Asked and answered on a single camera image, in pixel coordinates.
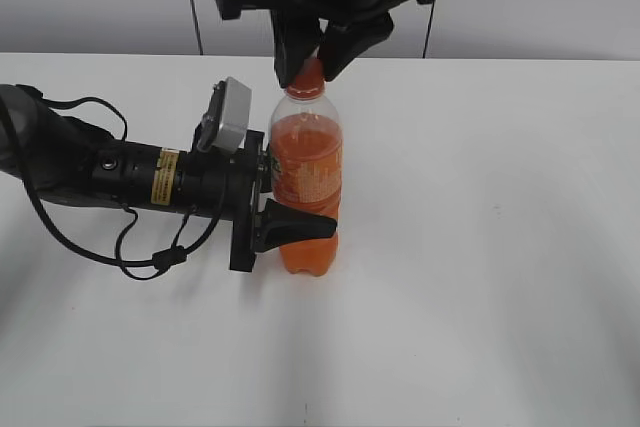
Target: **wire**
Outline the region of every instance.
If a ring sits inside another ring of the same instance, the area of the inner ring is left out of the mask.
[[[120,140],[127,140],[127,134],[129,133],[129,125],[127,124],[127,119],[124,118],[124,115],[122,115],[118,109],[116,109],[112,104],[110,104],[106,100],[103,100],[99,97],[82,97],[81,99],[72,100],[69,102],[58,102],[56,100],[49,100],[49,99],[39,99],[39,100],[47,107],[50,107],[56,110],[71,110],[86,102],[95,102],[96,104],[100,104],[106,107],[107,109],[109,109],[111,112],[113,112],[122,121],[124,130],[122,132],[122,137],[120,137]]]
[[[64,234],[60,232],[60,230],[58,230],[58,228],[55,226],[55,224],[51,220],[51,217],[49,217],[49,214],[42,205],[42,201],[38,197],[36,189],[33,185],[31,173],[29,172],[29,166],[27,165],[24,157],[24,152],[22,151],[22,147],[20,146],[18,134],[16,133],[16,130],[13,126],[13,121],[11,120],[9,109],[4,103],[2,97],[0,97],[0,122],[2,122],[2,127],[4,127],[4,130],[7,134],[7,139],[9,140],[9,144],[11,145],[11,149],[13,150],[13,155],[16,160],[18,171],[20,172],[20,177],[22,178],[24,190],[27,193],[27,197],[29,197],[33,209],[36,211],[36,214],[38,214],[38,217],[40,218],[46,229],[49,231],[49,233],[67,249],[78,255],[81,255],[82,257],[93,260],[94,262],[118,266],[119,262],[116,259],[105,257],[103,255],[96,254],[95,252],[91,252],[90,250],[83,249],[82,247],[65,237]],[[130,260],[126,261],[125,263],[127,267],[149,267],[153,265],[153,261],[151,259],[133,261]]]
[[[431,39],[431,27],[433,26],[433,14],[436,10],[436,1],[431,4],[431,12],[429,12],[429,23],[427,24],[427,33],[424,37],[424,48],[422,49],[422,58],[427,58],[427,49],[429,48],[429,40]]]
[[[80,99],[67,101],[50,100],[45,99],[44,94],[32,85],[17,84],[16,87],[21,89],[36,101],[41,102],[47,107],[55,110],[71,110],[87,102],[95,102],[96,104],[100,104],[113,112],[116,117],[118,117],[122,121],[124,131],[122,132],[122,137],[120,138],[120,140],[127,140],[127,134],[129,133],[129,124],[127,124],[127,119],[120,113],[118,109],[116,109],[111,103],[107,102],[104,99],[101,99],[99,97],[82,97]]]
[[[172,249],[169,249],[169,251],[157,252],[156,254],[154,254],[153,258],[147,259],[147,260],[123,260],[122,259],[121,255],[120,255],[120,251],[121,251],[122,242],[124,240],[124,237],[133,228],[133,226],[135,225],[135,223],[138,220],[137,212],[135,212],[133,209],[130,209],[128,207],[124,207],[123,206],[125,211],[127,211],[129,213],[132,213],[134,215],[134,220],[129,225],[127,225],[125,227],[125,229],[118,236],[118,239],[116,241],[116,248],[115,248],[115,251],[116,251],[116,257],[115,258],[106,257],[104,255],[96,254],[95,252],[92,252],[90,250],[84,249],[84,248],[80,247],[79,245],[77,245],[76,243],[74,243],[73,241],[69,240],[62,232],[60,232],[60,230],[53,223],[53,221],[51,220],[51,217],[49,216],[49,214],[45,210],[44,206],[42,205],[42,201],[40,200],[40,197],[38,197],[38,193],[37,193],[37,191],[36,191],[36,189],[34,187],[33,179],[31,178],[31,173],[29,171],[29,166],[27,165],[27,161],[25,160],[24,152],[23,152],[22,147],[20,145],[20,140],[18,139],[18,134],[16,133],[15,127],[13,125],[13,120],[11,119],[11,115],[9,113],[9,109],[7,108],[7,106],[6,106],[4,100],[2,99],[1,96],[0,96],[0,123],[2,124],[2,127],[4,128],[4,130],[6,132],[7,139],[9,141],[9,145],[11,145],[11,149],[13,150],[13,155],[15,157],[16,166],[18,167],[18,171],[20,172],[20,177],[21,177],[21,180],[22,180],[22,184],[24,185],[25,192],[27,193],[27,197],[29,198],[29,201],[31,202],[31,205],[33,206],[33,209],[36,211],[36,214],[40,218],[40,221],[44,224],[44,226],[47,229],[47,231],[59,243],[61,243],[63,246],[65,246],[67,249],[69,249],[70,251],[74,252],[75,254],[80,255],[80,256],[82,256],[82,257],[84,257],[86,259],[89,259],[89,260],[92,260],[94,262],[98,262],[98,263],[101,263],[101,264],[106,264],[106,265],[112,265],[112,266],[119,267],[123,271],[123,273],[125,273],[125,275],[127,275],[130,278],[136,278],[137,276],[133,276],[133,274],[131,274],[130,272],[126,271],[126,269],[128,269],[128,268],[156,267],[156,268],[158,268],[158,272],[156,274],[154,274],[152,276],[152,278],[159,277],[160,275],[166,273],[166,271],[168,270],[170,265],[168,267],[159,267],[158,264],[159,264],[160,260],[164,260],[166,262],[166,256],[162,256],[162,255],[159,255],[159,254],[172,253],[171,252]],[[215,227],[218,225],[218,222],[219,222],[220,217],[222,215],[222,208],[224,206],[224,199],[225,199],[226,190],[227,190],[227,173],[225,171],[225,173],[224,173],[224,187],[223,187],[223,191],[222,191],[222,193],[220,195],[220,200],[219,200],[219,203],[218,203],[217,211],[212,216],[211,222],[209,222],[209,225],[207,226],[205,231],[200,235],[200,237],[198,237],[198,239],[193,244],[191,244],[189,247],[187,247],[185,249],[179,248],[179,249],[184,251],[185,255],[188,255],[188,254],[194,252],[196,249],[198,249],[200,246],[202,246],[202,244],[204,244],[206,242],[206,240],[209,238],[209,236],[211,235],[211,233],[213,232]],[[178,234],[182,231],[183,227],[184,227],[184,225],[178,231]],[[149,279],[139,278],[139,279],[136,279],[136,280],[149,280]]]
[[[182,223],[180,224],[180,228],[178,229],[178,232],[176,232],[176,235],[173,238],[173,242],[171,242],[171,248],[175,248],[178,246],[178,240],[180,239],[180,234],[186,227],[187,222],[189,222],[189,217],[191,217],[192,213],[193,213],[193,209],[187,212],[186,214],[184,214],[184,216],[182,217]]]
[[[124,228],[122,229],[122,232],[120,232],[120,234],[118,235],[118,238],[116,239],[116,245],[114,247],[114,254],[116,257],[116,260],[118,261],[118,267],[120,267],[120,270],[122,271],[122,273],[124,275],[126,275],[127,277],[129,277],[130,279],[133,280],[141,280],[141,281],[145,281],[145,280],[152,280],[152,279],[157,279],[158,277],[160,277],[161,275],[166,274],[169,269],[158,269],[155,274],[151,274],[148,277],[140,277],[137,276],[133,273],[131,273],[129,271],[129,269],[126,266],[126,263],[124,260],[122,260],[122,242],[124,241],[125,236],[129,233],[129,231],[133,228],[134,225],[136,225],[136,222],[138,222],[138,212],[136,212],[135,210],[133,210],[132,208],[123,205],[122,209],[129,213],[129,214],[133,214],[133,220]]]
[[[202,48],[202,35],[200,33],[200,23],[198,22],[198,12],[196,10],[196,1],[189,0],[191,4],[191,19],[193,20],[193,28],[196,31],[196,40],[198,42],[198,52],[200,55],[204,55],[204,49]]]

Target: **orange soda bottle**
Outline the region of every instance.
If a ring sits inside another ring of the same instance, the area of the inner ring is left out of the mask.
[[[272,187],[278,202],[338,219],[342,189],[342,129],[338,111],[324,96],[322,63],[308,59],[271,116]],[[292,274],[324,275],[338,249],[330,239],[283,245]]]

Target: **gray wall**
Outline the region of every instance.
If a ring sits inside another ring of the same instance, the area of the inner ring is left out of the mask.
[[[222,23],[195,0],[204,52],[270,55],[268,15]],[[438,0],[430,57],[640,59],[637,0]],[[430,7],[392,12],[367,55],[420,57]],[[196,54],[189,0],[0,0],[0,51]]]

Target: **label sticker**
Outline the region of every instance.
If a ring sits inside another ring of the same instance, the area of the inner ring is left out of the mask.
[[[273,157],[273,191],[288,202],[320,202],[335,194],[342,185],[342,145],[315,160]]]
[[[156,173],[151,187],[151,203],[155,205],[169,205],[171,203],[171,189],[176,174],[180,151],[161,149],[156,163]]]

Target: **white tabletop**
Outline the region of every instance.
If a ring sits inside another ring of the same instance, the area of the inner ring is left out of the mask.
[[[271,64],[7,54],[0,81],[104,97],[130,140],[186,149],[229,75],[264,130]],[[319,279],[277,252],[228,271],[225,223],[137,283],[65,251],[0,176],[0,425],[640,425],[640,63],[367,59],[328,95],[345,172]],[[105,254],[129,221],[49,211]],[[125,255],[179,223],[143,212]]]

